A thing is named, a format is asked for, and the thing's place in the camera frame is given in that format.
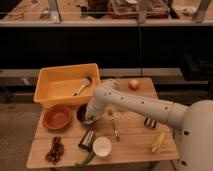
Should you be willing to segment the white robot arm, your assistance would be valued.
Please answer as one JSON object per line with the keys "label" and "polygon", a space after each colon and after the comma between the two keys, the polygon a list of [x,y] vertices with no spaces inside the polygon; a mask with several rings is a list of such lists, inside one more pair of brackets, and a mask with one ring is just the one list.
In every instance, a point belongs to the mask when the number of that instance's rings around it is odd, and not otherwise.
{"label": "white robot arm", "polygon": [[213,100],[200,100],[186,106],[122,92],[114,79],[107,79],[94,89],[84,123],[94,123],[108,104],[180,130],[180,171],[213,171]]}

